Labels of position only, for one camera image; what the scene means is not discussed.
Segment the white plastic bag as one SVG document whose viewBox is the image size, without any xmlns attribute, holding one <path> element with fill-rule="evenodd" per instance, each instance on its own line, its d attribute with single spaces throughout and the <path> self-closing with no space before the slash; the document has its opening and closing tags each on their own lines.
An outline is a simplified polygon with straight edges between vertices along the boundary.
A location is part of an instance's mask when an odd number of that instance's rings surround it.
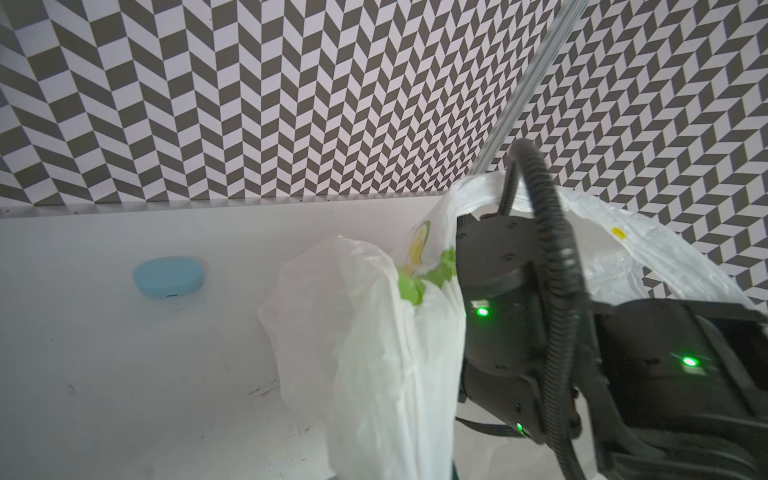
<svg viewBox="0 0 768 480">
<path fill-rule="evenodd" d="M 458 218 L 494 206 L 504 178 L 465 179 L 387 254 L 343 237 L 284 264 L 259 311 L 284 401 L 326 427 L 341 479 L 452 479 L 468 316 Z M 597 198 L 555 189 L 590 297 L 754 309 L 673 231 Z"/>
</svg>

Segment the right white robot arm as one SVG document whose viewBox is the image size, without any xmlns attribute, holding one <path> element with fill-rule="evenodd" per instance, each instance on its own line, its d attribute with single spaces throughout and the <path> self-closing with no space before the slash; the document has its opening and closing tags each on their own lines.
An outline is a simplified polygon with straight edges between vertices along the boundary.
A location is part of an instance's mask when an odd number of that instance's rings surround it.
<svg viewBox="0 0 768 480">
<path fill-rule="evenodd" d="M 457 221 L 468 316 L 458 398 L 496 418 L 475 430 L 545 444 L 564 477 L 580 479 L 583 396 L 609 479 L 765 478 L 765 315 L 593 300 L 541 152 L 519 139 L 506 161 L 498 210 Z"/>
</svg>

